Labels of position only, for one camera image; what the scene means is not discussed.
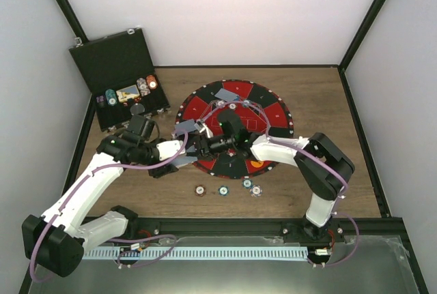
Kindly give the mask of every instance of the open case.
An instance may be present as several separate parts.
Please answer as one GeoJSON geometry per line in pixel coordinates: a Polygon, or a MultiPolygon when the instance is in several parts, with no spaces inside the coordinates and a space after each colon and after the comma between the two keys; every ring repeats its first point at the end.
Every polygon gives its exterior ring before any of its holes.
{"type": "Polygon", "coordinates": [[[92,92],[102,131],[123,126],[133,114],[155,115],[170,107],[142,28],[79,44],[70,53],[92,92]]]}

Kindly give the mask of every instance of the gray floor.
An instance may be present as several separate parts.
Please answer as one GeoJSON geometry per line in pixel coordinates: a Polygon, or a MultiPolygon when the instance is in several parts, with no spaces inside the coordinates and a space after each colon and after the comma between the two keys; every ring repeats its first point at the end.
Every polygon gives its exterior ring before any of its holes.
{"type": "MultiPolygon", "coordinates": [[[[336,255],[352,244],[337,245],[336,255]]],[[[304,262],[162,261],[119,270],[113,261],[83,261],[67,278],[33,284],[31,294],[63,293],[418,293],[396,238],[361,237],[352,259],[312,269],[304,262]]]]}

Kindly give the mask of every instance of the black frame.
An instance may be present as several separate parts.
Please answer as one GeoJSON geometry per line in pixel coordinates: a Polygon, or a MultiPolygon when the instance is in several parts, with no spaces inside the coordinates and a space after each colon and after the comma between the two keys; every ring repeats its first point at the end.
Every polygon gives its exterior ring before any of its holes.
{"type": "MultiPolygon", "coordinates": [[[[77,19],[73,9],[68,0],[56,0],[69,22],[73,32],[77,37],[82,39],[82,42],[87,42],[87,36],[82,29],[82,26],[77,19]]],[[[192,65],[192,66],[172,66],[164,68],[314,68],[314,67],[331,67],[337,68],[343,89],[345,91],[346,99],[350,108],[352,119],[354,121],[356,133],[363,151],[367,170],[369,172],[370,180],[375,192],[378,207],[381,213],[381,218],[357,218],[355,219],[360,229],[361,235],[398,235],[410,253],[408,262],[414,274],[414,279],[420,293],[428,293],[425,281],[423,279],[419,264],[412,249],[410,239],[406,232],[404,222],[401,218],[394,218],[391,216],[389,206],[387,204],[384,190],[376,171],[376,167],[369,150],[369,145],[365,137],[363,127],[361,125],[358,112],[356,110],[352,94],[349,89],[348,80],[346,78],[345,70],[349,66],[351,60],[355,56],[361,42],[364,40],[367,32],[373,24],[378,12],[381,10],[386,0],[373,0],[364,20],[361,23],[354,39],[352,40],[348,50],[345,53],[340,65],[192,65]]],[[[87,141],[89,130],[94,118],[95,108],[92,100],[89,103],[85,120],[79,135],[79,140],[74,150],[74,155],[68,176],[64,186],[63,193],[74,183],[76,175],[79,170],[79,164],[83,155],[83,150],[87,141]]],[[[286,227],[297,225],[301,222],[300,219],[179,219],[179,218],[139,218],[139,223],[143,228],[155,229],[159,228],[161,233],[172,233],[176,236],[196,236],[196,235],[223,235],[223,236],[275,236],[283,235],[282,230],[286,227]]],[[[343,235],[354,235],[355,230],[352,223],[347,219],[335,219],[333,227],[341,227],[343,235]]],[[[301,245],[311,246],[315,245],[313,242],[305,241],[299,234],[290,232],[284,236],[286,242],[299,242],[301,245]]],[[[25,275],[20,294],[29,292],[31,285],[31,278],[29,270],[25,275]]]]}

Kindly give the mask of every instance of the case lid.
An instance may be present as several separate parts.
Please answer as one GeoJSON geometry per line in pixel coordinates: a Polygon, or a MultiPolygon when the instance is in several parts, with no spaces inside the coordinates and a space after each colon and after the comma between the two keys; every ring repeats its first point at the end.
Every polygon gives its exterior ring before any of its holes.
{"type": "Polygon", "coordinates": [[[141,28],[72,47],[70,54],[93,94],[154,72],[141,28]]]}

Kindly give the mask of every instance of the orange poker chip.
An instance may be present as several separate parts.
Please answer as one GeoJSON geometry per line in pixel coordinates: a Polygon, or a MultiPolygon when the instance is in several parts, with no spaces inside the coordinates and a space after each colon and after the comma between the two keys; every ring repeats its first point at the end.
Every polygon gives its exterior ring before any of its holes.
{"type": "Polygon", "coordinates": [[[264,162],[262,162],[262,161],[251,161],[251,164],[255,168],[261,168],[263,166],[264,162]]]}

